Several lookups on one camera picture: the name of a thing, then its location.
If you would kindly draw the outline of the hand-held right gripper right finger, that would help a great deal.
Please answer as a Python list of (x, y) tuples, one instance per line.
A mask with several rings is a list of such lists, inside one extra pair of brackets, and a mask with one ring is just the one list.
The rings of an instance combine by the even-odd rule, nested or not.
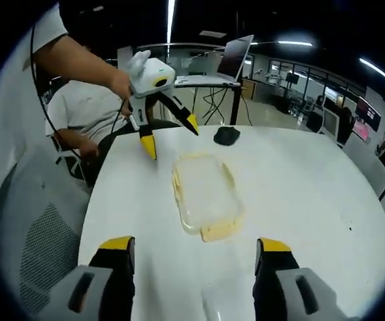
[(257, 239), (253, 300), (256, 320), (348, 320), (336, 293), (311, 269), (299, 267), (282, 241)]

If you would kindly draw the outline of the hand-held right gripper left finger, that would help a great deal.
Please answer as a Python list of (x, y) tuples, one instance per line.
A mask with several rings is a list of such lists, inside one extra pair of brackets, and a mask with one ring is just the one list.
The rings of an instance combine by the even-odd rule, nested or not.
[(50, 291), (48, 320), (130, 320), (135, 295), (135, 238), (109, 239)]

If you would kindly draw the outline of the person's left hand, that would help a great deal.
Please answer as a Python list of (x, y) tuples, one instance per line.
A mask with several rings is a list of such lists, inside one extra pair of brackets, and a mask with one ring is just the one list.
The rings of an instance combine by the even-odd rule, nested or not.
[(138, 51), (128, 62), (128, 74), (131, 78), (138, 77), (144, 70), (146, 60), (150, 57), (151, 51)]

